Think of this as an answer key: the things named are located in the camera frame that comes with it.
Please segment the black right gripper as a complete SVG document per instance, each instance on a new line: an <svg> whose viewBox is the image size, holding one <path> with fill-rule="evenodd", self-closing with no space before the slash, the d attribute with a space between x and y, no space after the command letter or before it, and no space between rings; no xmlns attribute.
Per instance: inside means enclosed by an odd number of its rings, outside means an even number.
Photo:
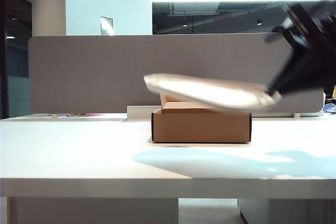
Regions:
<svg viewBox="0 0 336 224"><path fill-rule="evenodd" d="M287 17L276 29L292 51L266 93L281 100L287 93L335 85L335 2L320 1L309 8L292 3L283 11Z"/></svg>

